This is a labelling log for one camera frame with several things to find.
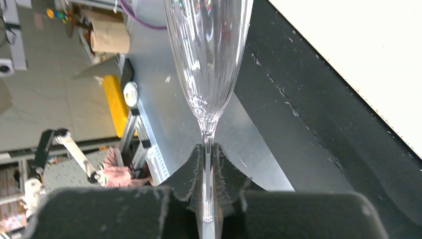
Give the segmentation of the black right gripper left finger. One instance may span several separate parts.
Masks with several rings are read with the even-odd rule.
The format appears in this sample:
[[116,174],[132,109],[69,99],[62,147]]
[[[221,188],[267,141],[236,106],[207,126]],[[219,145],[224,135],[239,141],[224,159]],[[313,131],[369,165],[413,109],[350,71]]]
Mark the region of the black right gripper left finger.
[[27,239],[200,239],[194,210],[202,147],[159,186],[57,189],[30,218]]

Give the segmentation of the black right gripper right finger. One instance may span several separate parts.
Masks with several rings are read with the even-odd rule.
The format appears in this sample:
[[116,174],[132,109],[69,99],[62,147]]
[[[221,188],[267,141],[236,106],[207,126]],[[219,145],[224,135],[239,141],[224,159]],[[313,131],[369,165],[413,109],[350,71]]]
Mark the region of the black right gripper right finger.
[[357,193],[265,191],[212,148],[219,239],[385,239],[379,215]]

